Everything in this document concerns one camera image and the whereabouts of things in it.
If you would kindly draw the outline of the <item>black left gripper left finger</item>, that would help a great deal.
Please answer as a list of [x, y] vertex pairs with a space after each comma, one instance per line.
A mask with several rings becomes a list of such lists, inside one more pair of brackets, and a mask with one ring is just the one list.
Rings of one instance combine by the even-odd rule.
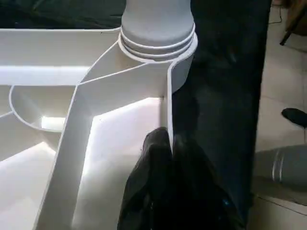
[[174, 227], [173, 165], [168, 131], [147, 134], [142, 153], [124, 190], [119, 230], [171, 230]]

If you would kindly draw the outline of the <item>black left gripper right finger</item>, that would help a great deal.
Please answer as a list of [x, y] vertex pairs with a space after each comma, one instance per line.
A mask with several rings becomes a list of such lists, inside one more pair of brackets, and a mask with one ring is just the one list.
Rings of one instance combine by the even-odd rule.
[[173, 162], [178, 230], [246, 228], [232, 199], [221, 185], [214, 166], [194, 139], [175, 135]]

